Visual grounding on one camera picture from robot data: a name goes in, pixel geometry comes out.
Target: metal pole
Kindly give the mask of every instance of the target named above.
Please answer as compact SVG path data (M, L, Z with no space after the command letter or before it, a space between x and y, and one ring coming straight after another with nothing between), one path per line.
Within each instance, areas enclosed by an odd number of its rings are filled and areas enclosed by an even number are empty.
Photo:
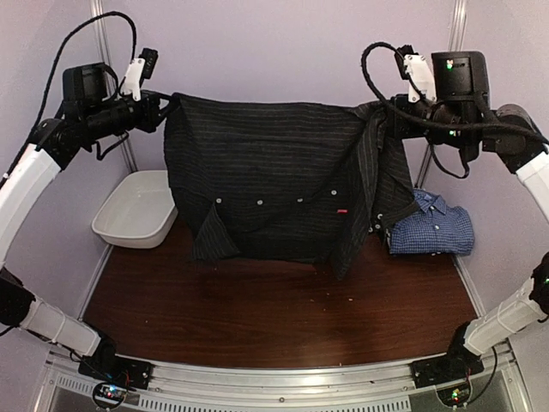
M467 1L455 0L454 13L449 32L448 50L450 52L458 52L463 48L463 38L465 37L465 26L467 24ZM427 179L427 174L432 163L431 149L426 148L419 168L418 178L415 181L415 187L422 188Z
M103 11L103 2L102 0L91 0L90 1L90 9L92 12L92 17L95 17L96 15L102 15L104 13ZM97 40L97 46L98 50L100 52L100 58L108 65L112 65L111 60L111 53L109 50L109 44L107 41L107 34L106 34L106 25L105 20L97 20L94 23L94 30L95 30L95 38ZM107 88L110 94L116 93L117 87L116 84L114 84L114 80L108 76L107 78ZM126 164L126 167L128 167L128 171L130 173L137 172L137 162L136 162L136 156L134 154L133 148L131 147L130 140L126 140L124 143L120 145L120 148L122 150L122 156L124 158L124 163Z

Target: purple wall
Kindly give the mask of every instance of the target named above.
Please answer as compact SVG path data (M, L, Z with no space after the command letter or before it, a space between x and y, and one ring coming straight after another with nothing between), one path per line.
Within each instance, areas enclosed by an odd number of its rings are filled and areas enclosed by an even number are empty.
M447 0L104 3L106 9L131 15L140 45L160 53L145 88L217 100L306 100L342 106L373 100L360 70L367 45L385 40L412 43L424 53L447 50L453 7ZM108 27L116 69L123 70L129 31ZM371 72L387 95L407 92L390 52L372 55ZM165 168L161 133L132 134L140 168ZM414 174L424 147L419 141L407 143Z
M2 0L0 6L0 170L8 168L27 136L42 98L51 62L65 37L90 17L82 0ZM45 112L61 100L62 70L99 60L92 28L76 35L64 53ZM90 223L126 174L119 152L102 163L80 153L44 193L8 255L7 267L49 303L75 315L106 245ZM0 411L24 411L48 346L27 333L0 342Z
M524 106L546 136L548 25L549 5L541 0L469 2L464 45L486 55L492 107ZM438 153L449 168L461 170L453 150L441 148ZM494 154L481 154L465 181L449 178L433 166L426 187L471 214L477 241L464 262L486 310L491 310L526 281L549 251L546 220ZM547 410L548 341L549 328L537 324L512 339L536 411Z

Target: black bracket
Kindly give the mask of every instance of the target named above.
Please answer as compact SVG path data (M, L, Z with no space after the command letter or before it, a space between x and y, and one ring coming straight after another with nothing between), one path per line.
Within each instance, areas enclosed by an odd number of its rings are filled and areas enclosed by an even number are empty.
M110 379L109 383L122 388L129 386L130 388L146 390L148 389L152 370L153 365L149 362L116 356L114 366L107 378ZM78 373L97 380L105 380L105 375L97 373L87 362L80 363Z
M472 354L463 346L468 326L469 322L455 330L447 354L412 362L413 382L416 388L441 385L484 371L480 356Z

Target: shirt collar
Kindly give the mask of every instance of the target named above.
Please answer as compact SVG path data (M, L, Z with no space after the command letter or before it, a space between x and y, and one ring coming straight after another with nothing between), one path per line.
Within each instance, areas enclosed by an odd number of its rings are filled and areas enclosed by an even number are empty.
M432 206L443 215L446 215L447 206L442 196L433 195L428 191L420 191L418 189L413 191L413 195L415 196L415 201L418 203L419 208L423 210L424 213L427 213L427 210Z

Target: cloth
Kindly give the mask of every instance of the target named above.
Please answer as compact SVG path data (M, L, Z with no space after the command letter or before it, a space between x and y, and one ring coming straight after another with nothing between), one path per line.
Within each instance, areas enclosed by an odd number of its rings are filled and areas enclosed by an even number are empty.
M442 196L415 190L419 211L398 221L390 235L390 253L455 253L473 250L474 233L469 214L449 207Z
M227 103L184 94L165 158L193 258L321 263L348 271L374 220L418 209L402 142L378 103Z

